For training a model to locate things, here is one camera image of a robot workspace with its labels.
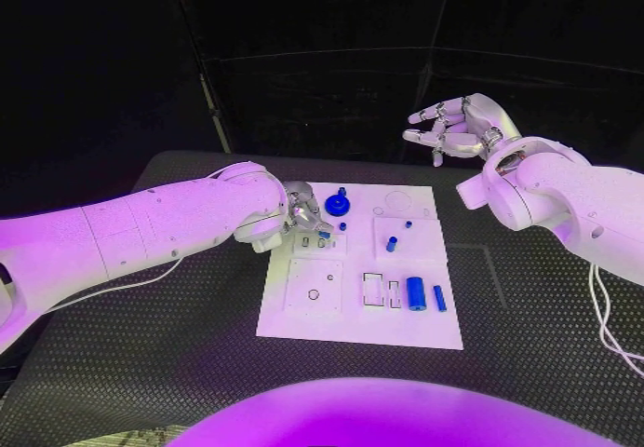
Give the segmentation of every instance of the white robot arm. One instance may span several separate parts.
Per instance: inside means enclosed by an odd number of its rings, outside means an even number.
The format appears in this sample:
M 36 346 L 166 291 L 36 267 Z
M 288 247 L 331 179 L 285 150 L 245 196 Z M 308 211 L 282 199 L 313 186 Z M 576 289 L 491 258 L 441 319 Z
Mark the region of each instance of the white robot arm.
M 78 291 L 179 261 L 230 235 L 268 251 L 297 225 L 333 230 L 311 186 L 281 184 L 251 162 L 106 202 L 0 221 L 0 352 Z
M 481 174 L 458 185 L 467 208 L 487 204 L 516 231 L 546 227 L 573 254 L 644 285 L 644 175 L 591 166 L 559 142 L 521 138 L 480 93 L 428 107 L 409 123 L 434 118 L 431 131 L 409 129 L 402 138 L 434 147 L 435 166 L 442 154 L 485 160 Z

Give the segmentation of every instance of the robotic hand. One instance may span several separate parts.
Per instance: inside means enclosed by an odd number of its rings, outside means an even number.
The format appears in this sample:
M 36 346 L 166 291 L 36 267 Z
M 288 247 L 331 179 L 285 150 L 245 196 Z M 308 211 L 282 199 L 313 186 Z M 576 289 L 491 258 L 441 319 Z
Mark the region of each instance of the robotic hand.
M 233 236 L 255 252 L 297 226 L 333 231 L 310 184 L 243 162 L 102 203 L 0 221 L 0 352 L 73 293 Z
M 543 226 L 573 254 L 644 285 L 644 175 L 591 166 L 559 142 L 523 138 L 480 93 L 432 105 L 409 123 L 434 118 L 432 131 L 409 129 L 402 138 L 435 148 L 435 166 L 442 154 L 485 160 L 481 174 L 457 187 L 467 208 L 487 204 L 516 231 Z

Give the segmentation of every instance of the dark gray table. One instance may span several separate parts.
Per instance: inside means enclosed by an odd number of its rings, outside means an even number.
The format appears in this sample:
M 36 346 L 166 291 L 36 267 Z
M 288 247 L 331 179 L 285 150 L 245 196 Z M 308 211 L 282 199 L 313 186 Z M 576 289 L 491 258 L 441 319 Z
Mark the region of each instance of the dark gray table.
M 170 152 L 150 162 L 135 190 L 203 176 L 245 159 L 282 180 L 434 186 L 464 350 L 256 337 L 269 255 L 228 240 L 186 258 L 163 281 L 58 313 L 10 390 L 0 444 L 49 447 L 131 429 L 191 425 L 266 389 L 341 376 L 474 389 L 621 443 L 644 444 L 644 381 L 596 338 L 588 263 L 546 230 L 514 233 L 487 209 L 464 208 L 455 185 L 475 173 Z M 166 269 L 112 283 L 154 278 Z M 644 346 L 644 292 L 605 278 L 614 332 L 624 347 L 637 349 Z

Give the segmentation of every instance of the textured mat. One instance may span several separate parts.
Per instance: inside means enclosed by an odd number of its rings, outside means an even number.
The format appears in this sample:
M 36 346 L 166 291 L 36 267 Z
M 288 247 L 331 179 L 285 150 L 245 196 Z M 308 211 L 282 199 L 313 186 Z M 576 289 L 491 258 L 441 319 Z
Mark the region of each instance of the textured mat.
M 176 152 L 150 162 L 137 190 L 248 158 L 282 180 L 434 186 L 464 351 L 256 337 L 268 254 L 228 240 L 186 258 L 160 282 L 58 313 L 0 413 L 1 445 L 65 445 L 108 433 L 187 426 L 266 389 L 341 376 L 474 389 L 619 443 L 644 444 L 644 381 L 596 338 L 588 263 L 546 230 L 514 233 L 487 209 L 464 208 L 454 188 L 474 172 Z M 166 269 L 112 282 L 154 278 Z M 637 349 L 644 291 L 604 277 L 614 333 Z

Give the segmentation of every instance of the white board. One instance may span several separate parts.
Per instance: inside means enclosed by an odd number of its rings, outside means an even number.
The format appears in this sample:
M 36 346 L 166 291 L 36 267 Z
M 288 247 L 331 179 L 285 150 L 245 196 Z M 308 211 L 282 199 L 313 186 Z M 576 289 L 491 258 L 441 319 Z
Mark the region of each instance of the white board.
M 432 188 L 311 183 L 330 239 L 297 231 L 271 252 L 256 334 L 264 337 L 462 349 Z M 323 202 L 344 187 L 350 211 Z M 396 249 L 386 251 L 389 237 Z M 406 279 L 421 277 L 426 309 L 408 305 Z M 439 285 L 447 311 L 439 312 Z

